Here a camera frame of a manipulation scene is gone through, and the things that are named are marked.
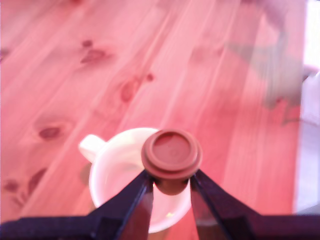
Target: round lid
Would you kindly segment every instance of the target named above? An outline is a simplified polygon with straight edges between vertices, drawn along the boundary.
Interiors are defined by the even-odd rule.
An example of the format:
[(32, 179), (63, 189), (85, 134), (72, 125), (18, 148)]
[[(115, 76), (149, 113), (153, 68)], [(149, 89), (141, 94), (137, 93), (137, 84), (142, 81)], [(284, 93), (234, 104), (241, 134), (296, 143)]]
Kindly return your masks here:
[(198, 141), (182, 130), (160, 130), (142, 147), (146, 171), (159, 179), (188, 179), (199, 169), (201, 160)]

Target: wooden table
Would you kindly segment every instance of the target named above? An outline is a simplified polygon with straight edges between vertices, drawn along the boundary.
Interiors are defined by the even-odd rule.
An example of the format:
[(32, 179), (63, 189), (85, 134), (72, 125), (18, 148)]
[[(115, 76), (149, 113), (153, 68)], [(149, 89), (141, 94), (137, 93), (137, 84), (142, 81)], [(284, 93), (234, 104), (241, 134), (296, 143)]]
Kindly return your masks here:
[[(78, 143), (179, 128), (263, 214), (293, 209), (304, 0), (2, 0), (1, 222), (93, 209)], [(190, 210), (150, 239), (197, 239)]]

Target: white mug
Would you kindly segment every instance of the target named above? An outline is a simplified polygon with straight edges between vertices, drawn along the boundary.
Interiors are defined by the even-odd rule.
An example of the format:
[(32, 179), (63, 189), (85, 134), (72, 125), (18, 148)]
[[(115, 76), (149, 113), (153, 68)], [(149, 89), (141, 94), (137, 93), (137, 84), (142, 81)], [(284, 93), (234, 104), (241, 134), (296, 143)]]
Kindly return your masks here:
[[(107, 142), (95, 135), (88, 135), (81, 141), (79, 150), (92, 163), (89, 190), (96, 208), (117, 195), (144, 170), (142, 147), (147, 138), (157, 131), (155, 128), (133, 128), (115, 135)], [(176, 224), (190, 207), (190, 183), (180, 194), (173, 196), (160, 192), (153, 184), (149, 233)]]

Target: brown cap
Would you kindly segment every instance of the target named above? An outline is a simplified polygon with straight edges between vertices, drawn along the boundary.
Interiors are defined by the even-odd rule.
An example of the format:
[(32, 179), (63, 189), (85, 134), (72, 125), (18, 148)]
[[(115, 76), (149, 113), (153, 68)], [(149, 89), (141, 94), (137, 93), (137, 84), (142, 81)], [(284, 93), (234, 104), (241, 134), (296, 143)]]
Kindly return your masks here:
[(142, 148), (146, 171), (160, 180), (187, 180), (199, 169), (201, 161), (198, 141), (182, 130), (160, 130)]

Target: mug handle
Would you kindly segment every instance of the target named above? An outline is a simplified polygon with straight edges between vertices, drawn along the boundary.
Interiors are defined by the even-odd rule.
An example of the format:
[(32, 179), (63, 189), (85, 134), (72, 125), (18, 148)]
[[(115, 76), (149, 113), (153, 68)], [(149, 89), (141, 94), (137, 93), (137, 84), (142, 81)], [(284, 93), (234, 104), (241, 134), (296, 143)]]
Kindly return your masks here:
[(107, 142), (100, 137), (89, 134), (78, 145), (80, 153), (88, 159), (89, 162), (94, 163), (97, 153), (104, 147)]

